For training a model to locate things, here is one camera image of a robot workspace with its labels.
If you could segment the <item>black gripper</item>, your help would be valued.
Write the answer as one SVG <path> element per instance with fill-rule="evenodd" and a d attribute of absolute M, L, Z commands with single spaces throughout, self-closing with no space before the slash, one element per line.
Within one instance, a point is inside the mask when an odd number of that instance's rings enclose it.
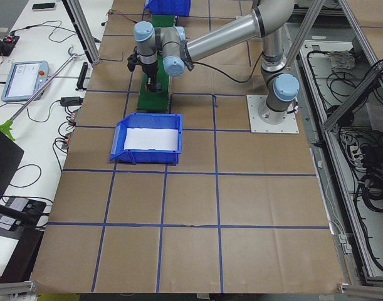
<path fill-rule="evenodd" d="M 153 63 L 141 63 L 142 71 L 147 75 L 147 89 L 150 92 L 154 91 L 154 87 L 157 84 L 157 72 L 159 69 L 158 61 Z"/>

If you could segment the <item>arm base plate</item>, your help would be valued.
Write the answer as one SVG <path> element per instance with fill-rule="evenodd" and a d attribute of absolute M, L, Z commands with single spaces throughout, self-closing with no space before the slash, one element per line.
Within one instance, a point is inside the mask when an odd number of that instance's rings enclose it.
<path fill-rule="evenodd" d="M 296 115 L 274 112 L 266 104 L 266 95 L 247 95 L 247 107 L 251 132 L 254 134 L 298 134 Z"/>

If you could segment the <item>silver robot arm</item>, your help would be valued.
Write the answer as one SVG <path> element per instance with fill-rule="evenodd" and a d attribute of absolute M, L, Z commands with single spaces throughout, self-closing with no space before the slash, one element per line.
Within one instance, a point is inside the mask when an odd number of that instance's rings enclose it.
<path fill-rule="evenodd" d="M 165 73 L 178 77 L 185 69 L 192 70 L 194 64 L 205 57 L 254 37 L 261 38 L 261 74 L 268 96 L 260 105 L 258 114 L 268 124 L 280 124 L 300 88 L 298 80 L 285 72 L 288 60 L 281 42 L 281 27 L 288 21 L 293 8 L 294 1 L 259 1 L 249 14 L 193 40 L 186 39 L 184 28 L 180 26 L 161 28 L 147 21 L 138 22 L 134 26 L 137 45 L 127 59 L 127 67 L 134 71 L 140 65 L 147 75 L 147 89 L 158 92 L 158 51 L 162 53 Z"/>

